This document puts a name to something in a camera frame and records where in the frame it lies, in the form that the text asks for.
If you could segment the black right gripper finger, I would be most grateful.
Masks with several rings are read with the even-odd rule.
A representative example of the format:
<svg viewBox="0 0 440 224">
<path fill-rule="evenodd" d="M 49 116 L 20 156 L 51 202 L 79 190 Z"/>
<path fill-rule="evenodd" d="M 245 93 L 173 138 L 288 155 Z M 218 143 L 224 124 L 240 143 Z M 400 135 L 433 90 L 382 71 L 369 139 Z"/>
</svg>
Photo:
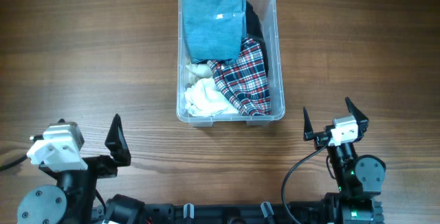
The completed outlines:
<svg viewBox="0 0 440 224">
<path fill-rule="evenodd" d="M 345 99 L 347 109 L 349 113 L 355 118 L 357 123 L 368 123 L 369 119 L 361 112 L 351 101 L 349 97 L 346 97 Z"/>
<path fill-rule="evenodd" d="M 304 129 L 303 129 L 303 133 L 305 135 L 313 135 L 314 134 L 314 130 L 313 130 L 313 126 L 311 124 L 311 120 L 309 118 L 309 114 L 308 114 L 308 111 L 307 111 L 306 107 L 303 107 L 303 116 L 304 116 Z"/>
</svg>

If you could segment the red plaid cloth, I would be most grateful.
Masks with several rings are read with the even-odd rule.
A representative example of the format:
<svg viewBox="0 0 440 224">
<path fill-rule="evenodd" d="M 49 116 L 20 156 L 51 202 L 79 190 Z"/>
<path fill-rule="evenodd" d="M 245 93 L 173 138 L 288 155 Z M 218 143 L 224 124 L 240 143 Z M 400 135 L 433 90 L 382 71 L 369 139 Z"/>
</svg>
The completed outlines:
<svg viewBox="0 0 440 224">
<path fill-rule="evenodd" d="M 207 65 L 219 91 L 242 115 L 270 115 L 271 97 L 261 45 L 252 38 L 242 41 L 239 57 L 228 65 L 209 60 Z"/>
</svg>

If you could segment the white printed shirt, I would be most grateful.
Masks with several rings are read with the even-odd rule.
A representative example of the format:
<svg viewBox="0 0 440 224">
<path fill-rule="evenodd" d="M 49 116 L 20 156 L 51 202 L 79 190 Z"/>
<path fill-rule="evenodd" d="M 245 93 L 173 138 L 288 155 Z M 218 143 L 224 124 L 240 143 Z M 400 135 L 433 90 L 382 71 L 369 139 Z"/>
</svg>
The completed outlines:
<svg viewBox="0 0 440 224">
<path fill-rule="evenodd" d="M 184 92 L 186 110 L 193 117 L 214 117 L 238 114 L 229 100 L 219 91 L 213 78 L 202 78 Z"/>
</svg>

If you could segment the cream cloth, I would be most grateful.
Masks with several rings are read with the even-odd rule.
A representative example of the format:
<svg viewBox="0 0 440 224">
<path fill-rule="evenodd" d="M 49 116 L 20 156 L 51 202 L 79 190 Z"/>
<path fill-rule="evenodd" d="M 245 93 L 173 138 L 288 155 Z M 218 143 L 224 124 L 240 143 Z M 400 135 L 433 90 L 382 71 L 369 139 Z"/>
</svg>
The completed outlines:
<svg viewBox="0 0 440 224">
<path fill-rule="evenodd" d="M 189 85 L 194 85 L 198 80 L 202 78 L 211 78 L 212 70 L 207 64 L 192 64 L 185 65 L 186 68 L 186 80 Z"/>
</svg>

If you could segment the black cloth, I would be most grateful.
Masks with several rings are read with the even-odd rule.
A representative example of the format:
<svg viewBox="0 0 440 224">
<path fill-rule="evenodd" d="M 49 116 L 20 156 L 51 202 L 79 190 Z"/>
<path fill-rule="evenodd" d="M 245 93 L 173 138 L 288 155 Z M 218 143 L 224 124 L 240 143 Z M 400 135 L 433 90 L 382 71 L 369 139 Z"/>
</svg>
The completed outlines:
<svg viewBox="0 0 440 224">
<path fill-rule="evenodd" d="M 269 61 L 267 57 L 267 48 L 265 46 L 265 40 L 263 38 L 260 19 L 255 13 L 253 6 L 248 1 L 246 2 L 245 15 L 247 35 L 259 43 L 263 55 L 265 73 L 266 76 L 268 76 Z"/>
</svg>

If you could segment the blue denim cloth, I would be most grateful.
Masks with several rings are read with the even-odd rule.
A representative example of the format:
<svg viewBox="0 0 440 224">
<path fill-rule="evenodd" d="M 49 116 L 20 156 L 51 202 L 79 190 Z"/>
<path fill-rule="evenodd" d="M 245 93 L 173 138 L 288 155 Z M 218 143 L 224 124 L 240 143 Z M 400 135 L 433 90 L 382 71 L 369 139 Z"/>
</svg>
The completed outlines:
<svg viewBox="0 0 440 224">
<path fill-rule="evenodd" d="M 184 40 L 193 64 L 233 63 L 246 35 L 246 0 L 181 0 Z"/>
</svg>

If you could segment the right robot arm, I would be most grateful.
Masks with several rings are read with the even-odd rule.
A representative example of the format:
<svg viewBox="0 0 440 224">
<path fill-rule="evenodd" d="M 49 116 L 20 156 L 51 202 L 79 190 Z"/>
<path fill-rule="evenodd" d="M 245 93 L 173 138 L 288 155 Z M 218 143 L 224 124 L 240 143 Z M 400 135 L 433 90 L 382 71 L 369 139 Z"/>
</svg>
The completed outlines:
<svg viewBox="0 0 440 224">
<path fill-rule="evenodd" d="M 382 192 L 386 164 L 376 156 L 359 156 L 354 143 L 360 141 L 369 119 L 349 98 L 349 114 L 335 118 L 323 131 L 314 132 L 309 114 L 304 115 L 304 140 L 312 140 L 316 150 L 325 149 L 339 191 L 325 194 L 324 199 L 307 206 L 310 223 L 381 223 L 384 221 L 375 197 Z"/>
</svg>

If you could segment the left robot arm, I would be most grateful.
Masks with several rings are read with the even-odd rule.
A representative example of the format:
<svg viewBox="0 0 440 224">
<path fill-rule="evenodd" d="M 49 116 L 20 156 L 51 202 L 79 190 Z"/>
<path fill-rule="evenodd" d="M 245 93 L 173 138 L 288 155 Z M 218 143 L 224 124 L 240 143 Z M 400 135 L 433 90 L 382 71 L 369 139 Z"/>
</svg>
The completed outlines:
<svg viewBox="0 0 440 224">
<path fill-rule="evenodd" d="M 96 190 L 99 179 L 116 177 L 130 166 L 131 154 L 119 115 L 113 117 L 105 146 L 109 155 L 83 158 L 85 140 L 75 122 L 50 124 L 33 137 L 26 156 L 32 165 L 56 180 L 38 186 L 20 202 L 18 223 L 139 223 L 144 203 L 121 194 L 104 201 Z"/>
</svg>

